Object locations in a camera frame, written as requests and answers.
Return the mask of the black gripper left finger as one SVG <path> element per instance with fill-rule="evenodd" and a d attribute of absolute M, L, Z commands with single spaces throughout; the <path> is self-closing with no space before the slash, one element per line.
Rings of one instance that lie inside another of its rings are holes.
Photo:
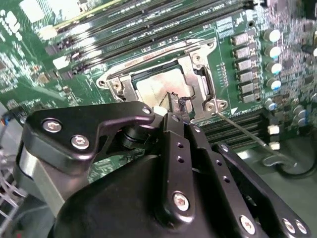
<path fill-rule="evenodd" d="M 180 176 L 192 171 L 186 97 L 168 93 L 164 114 L 142 102 L 36 111 L 23 126 L 14 177 L 58 216 L 76 192 L 121 167 L 145 158 L 163 160 L 163 178 L 173 201 L 189 210 L 193 188 Z"/>

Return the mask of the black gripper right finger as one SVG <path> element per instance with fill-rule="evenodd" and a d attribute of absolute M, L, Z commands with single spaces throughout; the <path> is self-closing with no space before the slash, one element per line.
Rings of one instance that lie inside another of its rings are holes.
<path fill-rule="evenodd" d="M 307 224 L 227 144 L 210 146 L 202 130 L 187 126 L 194 153 L 215 185 L 216 223 L 227 238 L 312 238 Z"/>

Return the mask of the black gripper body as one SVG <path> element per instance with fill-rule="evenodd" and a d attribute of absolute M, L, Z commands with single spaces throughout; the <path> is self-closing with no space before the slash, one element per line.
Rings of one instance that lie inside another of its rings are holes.
<path fill-rule="evenodd" d="M 200 156 L 192 162 L 204 172 L 180 176 L 193 188 L 189 211 L 179 210 L 163 189 L 163 160 L 147 156 L 131 162 L 72 195 L 61 208 L 52 238 L 225 238 L 216 224 L 220 201 Z"/>

